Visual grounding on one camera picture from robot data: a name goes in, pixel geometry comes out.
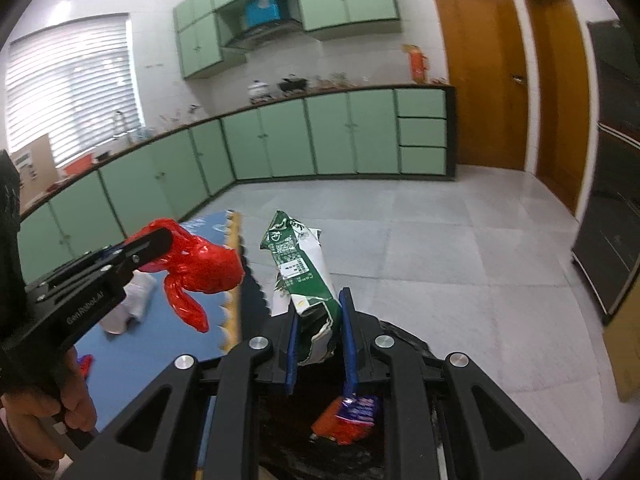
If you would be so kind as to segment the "person left hand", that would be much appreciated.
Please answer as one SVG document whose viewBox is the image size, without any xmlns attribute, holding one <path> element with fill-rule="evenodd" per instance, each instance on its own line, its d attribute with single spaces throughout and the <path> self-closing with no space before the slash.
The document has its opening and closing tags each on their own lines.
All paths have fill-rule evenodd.
<svg viewBox="0 0 640 480">
<path fill-rule="evenodd" d="M 9 434 L 26 455 L 38 463 L 57 462 L 64 457 L 62 448 L 46 433 L 40 419 L 64 410 L 65 423 L 70 428 L 90 432 L 96 426 L 96 408 L 81 375 L 74 347 L 66 352 L 63 363 L 61 400 L 34 387 L 13 390 L 1 397 Z"/>
</svg>

